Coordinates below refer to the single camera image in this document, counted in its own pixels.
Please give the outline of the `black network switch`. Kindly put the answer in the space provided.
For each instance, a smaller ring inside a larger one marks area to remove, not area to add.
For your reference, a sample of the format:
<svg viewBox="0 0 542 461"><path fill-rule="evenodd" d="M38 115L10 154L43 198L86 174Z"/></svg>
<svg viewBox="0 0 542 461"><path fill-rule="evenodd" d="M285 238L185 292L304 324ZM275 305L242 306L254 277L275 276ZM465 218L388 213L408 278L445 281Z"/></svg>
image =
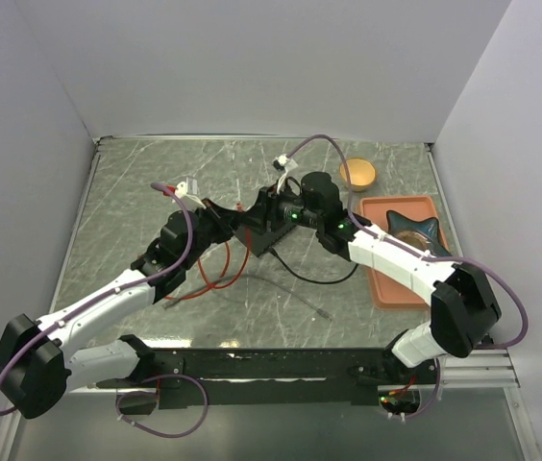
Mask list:
<svg viewBox="0 0 542 461"><path fill-rule="evenodd" d="M272 229L263 219L245 217L232 229L232 238L238 240L251 255L261 257L295 228L294 224L283 223Z"/></svg>

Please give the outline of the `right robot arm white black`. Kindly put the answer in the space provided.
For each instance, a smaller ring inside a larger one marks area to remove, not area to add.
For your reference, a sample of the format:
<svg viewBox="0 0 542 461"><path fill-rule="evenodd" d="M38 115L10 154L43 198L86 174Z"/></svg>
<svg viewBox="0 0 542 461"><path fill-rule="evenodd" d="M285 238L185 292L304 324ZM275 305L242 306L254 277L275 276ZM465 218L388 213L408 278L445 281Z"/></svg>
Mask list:
<svg viewBox="0 0 542 461"><path fill-rule="evenodd" d="M501 318L482 269L453 258L434 258L356 216L343 205L327 173L305 175L299 193L279 183L261 188L241 224L257 233L284 224L314 229L329 253L393 279L427 303L430 320L399 335L383 360L384 373L394 382L407 381L430 359L467 357Z"/></svg>

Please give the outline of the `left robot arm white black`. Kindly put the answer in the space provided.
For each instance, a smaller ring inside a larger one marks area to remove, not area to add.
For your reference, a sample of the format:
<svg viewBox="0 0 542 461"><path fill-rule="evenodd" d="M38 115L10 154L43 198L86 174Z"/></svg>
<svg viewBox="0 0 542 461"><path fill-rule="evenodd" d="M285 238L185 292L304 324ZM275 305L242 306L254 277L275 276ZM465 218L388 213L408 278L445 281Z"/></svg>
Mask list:
<svg viewBox="0 0 542 461"><path fill-rule="evenodd" d="M51 409L66 393L111 378L146 384L154 373L150 350L127 336L107 346L87 342L124 317L164 300L214 244L229 241L245 214L210 201L181 208L147 250L113 281L78 302L36 320L11 319L0 338L0 394L26 419ZM0 410L0 416L8 415Z"/></svg>

